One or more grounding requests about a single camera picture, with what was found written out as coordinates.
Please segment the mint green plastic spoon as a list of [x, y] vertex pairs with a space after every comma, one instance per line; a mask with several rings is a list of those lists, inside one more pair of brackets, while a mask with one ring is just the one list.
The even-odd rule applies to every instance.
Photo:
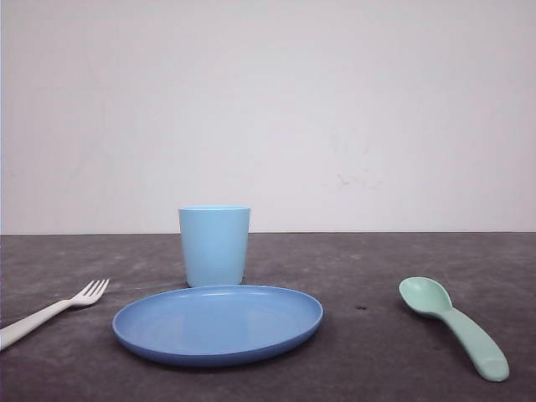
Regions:
[[481, 377], [490, 382], [508, 379], [510, 370], [502, 349], [482, 327], [453, 306], [449, 293], [438, 281], [408, 277], [400, 282], [399, 293], [413, 312], [438, 319], [452, 331]]

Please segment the white plastic fork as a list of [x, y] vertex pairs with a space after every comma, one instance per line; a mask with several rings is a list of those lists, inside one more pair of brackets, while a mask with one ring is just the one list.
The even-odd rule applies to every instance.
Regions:
[[1, 350], [3, 351], [9, 348], [63, 311], [70, 308], [89, 307], [94, 305], [104, 295], [109, 283], [110, 279], [91, 281], [70, 299], [57, 301], [38, 312], [2, 328]]

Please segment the blue plastic plate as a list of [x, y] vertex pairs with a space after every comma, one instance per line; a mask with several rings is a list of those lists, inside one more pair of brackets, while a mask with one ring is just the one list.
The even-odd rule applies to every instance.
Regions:
[[202, 286], [166, 291], [123, 307], [118, 341], [147, 360], [188, 368], [253, 363], [287, 353], [320, 327], [322, 304], [275, 286]]

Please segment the light blue plastic cup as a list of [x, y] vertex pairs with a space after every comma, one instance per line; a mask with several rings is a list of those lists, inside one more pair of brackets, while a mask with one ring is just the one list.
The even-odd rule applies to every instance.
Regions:
[[250, 208], [188, 206], [178, 210], [178, 218], [188, 285], [241, 284], [245, 276]]

